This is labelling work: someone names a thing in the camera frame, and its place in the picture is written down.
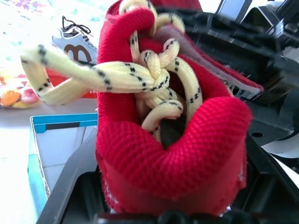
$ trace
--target red knit fabric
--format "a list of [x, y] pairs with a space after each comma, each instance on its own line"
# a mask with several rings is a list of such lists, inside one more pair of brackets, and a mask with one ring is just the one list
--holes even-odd
[[[109, 9], [101, 31], [99, 63], [131, 62], [130, 35], [150, 30], [154, 22], [147, 9], [115, 15], [117, 4]], [[139, 44], [141, 51], [163, 49], [148, 38], [140, 38]], [[249, 108], [230, 97], [225, 85], [205, 68], [179, 57], [196, 73], [205, 101], [184, 135], [166, 150], [140, 128], [133, 94], [98, 93], [96, 158], [106, 200], [118, 212], [157, 215], [180, 209], [218, 215], [245, 186]]]

